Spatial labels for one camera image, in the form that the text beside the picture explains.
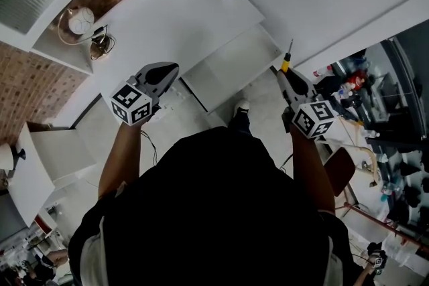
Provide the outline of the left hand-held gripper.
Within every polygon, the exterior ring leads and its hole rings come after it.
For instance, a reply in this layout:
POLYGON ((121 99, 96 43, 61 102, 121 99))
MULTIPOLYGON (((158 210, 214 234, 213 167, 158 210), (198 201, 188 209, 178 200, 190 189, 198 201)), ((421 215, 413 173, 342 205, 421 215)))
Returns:
POLYGON ((161 109, 160 95, 169 89, 178 72, 179 65, 174 62, 144 66, 111 93, 113 114, 129 126, 149 121, 161 109))

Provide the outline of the yellow handled screwdriver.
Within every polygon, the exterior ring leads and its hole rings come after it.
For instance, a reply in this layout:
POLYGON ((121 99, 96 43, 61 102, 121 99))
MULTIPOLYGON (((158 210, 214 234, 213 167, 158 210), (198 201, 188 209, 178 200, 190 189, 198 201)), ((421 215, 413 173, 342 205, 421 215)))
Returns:
POLYGON ((291 39, 288 51, 285 53, 285 56, 284 56, 284 59, 283 59, 283 62, 282 62, 281 68, 280 68, 280 70, 284 74, 287 73, 289 66, 290 66, 290 60, 291 60, 291 56, 292 56, 291 51, 292 51, 293 43, 294 43, 294 40, 291 39))

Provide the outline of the white box tray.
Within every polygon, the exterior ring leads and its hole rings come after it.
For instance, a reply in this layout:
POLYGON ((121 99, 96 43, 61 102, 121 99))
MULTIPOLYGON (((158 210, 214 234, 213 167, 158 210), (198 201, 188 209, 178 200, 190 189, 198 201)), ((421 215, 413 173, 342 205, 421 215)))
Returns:
POLYGON ((257 24, 184 73, 182 79, 203 109, 211 113, 282 56, 272 37, 257 24))

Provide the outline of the person's left forearm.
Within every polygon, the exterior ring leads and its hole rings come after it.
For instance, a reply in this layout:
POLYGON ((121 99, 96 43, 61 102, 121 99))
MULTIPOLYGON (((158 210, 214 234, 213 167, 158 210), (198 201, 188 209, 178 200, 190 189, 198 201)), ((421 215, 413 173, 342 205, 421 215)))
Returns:
POLYGON ((139 178, 142 124, 122 123, 99 180, 98 198, 101 199, 121 184, 131 184, 139 178))

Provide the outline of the person's right forearm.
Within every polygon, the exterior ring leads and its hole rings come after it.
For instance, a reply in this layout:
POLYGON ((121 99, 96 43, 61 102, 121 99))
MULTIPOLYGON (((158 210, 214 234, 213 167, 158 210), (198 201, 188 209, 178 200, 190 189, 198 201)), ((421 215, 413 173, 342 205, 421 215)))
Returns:
POLYGON ((308 201, 321 212, 335 214, 334 192, 313 140, 290 125, 294 182, 308 201))

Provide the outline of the white desk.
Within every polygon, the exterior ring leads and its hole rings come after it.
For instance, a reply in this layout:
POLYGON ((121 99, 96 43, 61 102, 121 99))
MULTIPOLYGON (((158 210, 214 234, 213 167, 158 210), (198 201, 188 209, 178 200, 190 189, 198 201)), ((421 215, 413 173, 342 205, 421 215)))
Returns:
POLYGON ((97 23, 115 39, 111 52, 92 61, 87 42, 77 48, 90 75, 53 126, 71 127, 98 95, 109 98, 120 81, 146 64, 176 62, 186 73, 263 19, 249 0, 124 0, 97 23))

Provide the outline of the person's right shoe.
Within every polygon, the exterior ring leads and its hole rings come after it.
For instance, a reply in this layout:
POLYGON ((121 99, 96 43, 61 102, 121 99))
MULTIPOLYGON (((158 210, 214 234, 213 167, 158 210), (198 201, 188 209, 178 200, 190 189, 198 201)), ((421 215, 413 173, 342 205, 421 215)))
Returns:
POLYGON ((234 115, 237 115, 239 113, 248 114, 250 109, 250 102, 247 99, 241 99, 236 105, 235 105, 235 113, 234 115))

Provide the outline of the group of drink bottles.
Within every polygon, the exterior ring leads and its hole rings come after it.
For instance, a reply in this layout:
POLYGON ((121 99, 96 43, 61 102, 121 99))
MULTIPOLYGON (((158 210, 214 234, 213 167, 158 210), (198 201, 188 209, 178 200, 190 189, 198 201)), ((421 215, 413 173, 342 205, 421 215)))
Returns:
POLYGON ((313 71, 314 86, 342 119, 366 130, 366 136, 380 136, 381 125, 373 111, 375 76, 369 72, 366 50, 313 71))

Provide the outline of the person's right leg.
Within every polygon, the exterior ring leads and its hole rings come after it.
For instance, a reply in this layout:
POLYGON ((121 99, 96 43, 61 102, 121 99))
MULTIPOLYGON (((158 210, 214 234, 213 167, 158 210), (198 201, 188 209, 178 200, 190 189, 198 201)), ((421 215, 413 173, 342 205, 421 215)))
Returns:
POLYGON ((247 109, 238 108, 228 124, 228 128, 239 133, 252 136, 250 131, 250 120, 247 109))

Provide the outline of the brown wooden chair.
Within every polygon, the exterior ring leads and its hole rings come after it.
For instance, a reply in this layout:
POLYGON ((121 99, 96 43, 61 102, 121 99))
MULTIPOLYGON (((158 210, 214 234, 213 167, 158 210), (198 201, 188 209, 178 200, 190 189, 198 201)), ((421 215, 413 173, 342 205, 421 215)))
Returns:
POLYGON ((355 164, 349 152, 340 147, 326 161, 324 168, 328 175, 334 196, 337 197, 346 188, 355 174, 355 164))

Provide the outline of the dark framed glass window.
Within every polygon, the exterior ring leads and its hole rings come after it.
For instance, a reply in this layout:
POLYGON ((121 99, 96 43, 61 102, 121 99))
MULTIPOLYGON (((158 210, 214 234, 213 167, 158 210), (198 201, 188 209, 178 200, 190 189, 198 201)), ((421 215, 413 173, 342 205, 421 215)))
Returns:
POLYGON ((412 137, 429 139, 429 19, 381 41, 405 96, 412 137))

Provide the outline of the person's black shirt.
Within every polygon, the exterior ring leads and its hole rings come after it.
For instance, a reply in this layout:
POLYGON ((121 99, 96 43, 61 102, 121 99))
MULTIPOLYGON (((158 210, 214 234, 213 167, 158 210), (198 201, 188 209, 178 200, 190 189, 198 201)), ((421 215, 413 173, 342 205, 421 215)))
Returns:
POLYGON ((263 143, 226 127, 175 143, 84 215, 81 286, 352 286, 346 226, 318 211, 263 143))

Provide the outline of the red metal pipe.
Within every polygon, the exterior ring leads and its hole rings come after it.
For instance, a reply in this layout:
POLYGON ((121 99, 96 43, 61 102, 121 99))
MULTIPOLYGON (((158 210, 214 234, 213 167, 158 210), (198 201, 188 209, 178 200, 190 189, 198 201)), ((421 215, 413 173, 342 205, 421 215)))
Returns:
POLYGON ((358 209, 356 206, 349 204, 348 202, 345 202, 342 206, 336 207, 335 210, 342 210, 342 209, 348 209, 348 210, 353 210, 356 213, 360 214, 361 216, 365 217, 366 219, 376 223, 377 225, 379 225, 380 227, 384 228, 385 230, 388 230, 390 232, 393 232, 395 236, 399 236, 402 238, 402 240, 404 242, 410 242, 416 246, 418 246, 418 248, 420 250, 423 250, 425 253, 429 254, 429 246, 424 244, 423 242, 416 240, 415 238, 413 238, 412 236, 401 232, 395 228, 393 228, 392 226, 383 223, 382 221, 370 216, 368 213, 358 209))

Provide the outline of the white bedside cabinet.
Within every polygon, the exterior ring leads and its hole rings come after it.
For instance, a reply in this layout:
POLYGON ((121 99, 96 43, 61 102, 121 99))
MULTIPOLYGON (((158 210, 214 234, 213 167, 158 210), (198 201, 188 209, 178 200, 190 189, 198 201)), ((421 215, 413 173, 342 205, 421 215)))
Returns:
POLYGON ((53 192, 74 183, 96 164, 76 129, 31 132, 25 124, 17 148, 25 151, 26 158, 17 162, 8 192, 27 226, 53 192))

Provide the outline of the white shade table lamp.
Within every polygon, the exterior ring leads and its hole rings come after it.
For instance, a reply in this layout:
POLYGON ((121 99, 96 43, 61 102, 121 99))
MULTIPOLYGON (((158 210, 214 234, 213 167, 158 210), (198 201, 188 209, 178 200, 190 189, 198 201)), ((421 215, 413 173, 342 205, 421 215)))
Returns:
POLYGON ((12 179, 15 175, 15 170, 20 159, 23 161, 26 160, 24 149, 18 151, 16 146, 10 146, 8 143, 0 145, 0 169, 5 172, 7 179, 12 179))

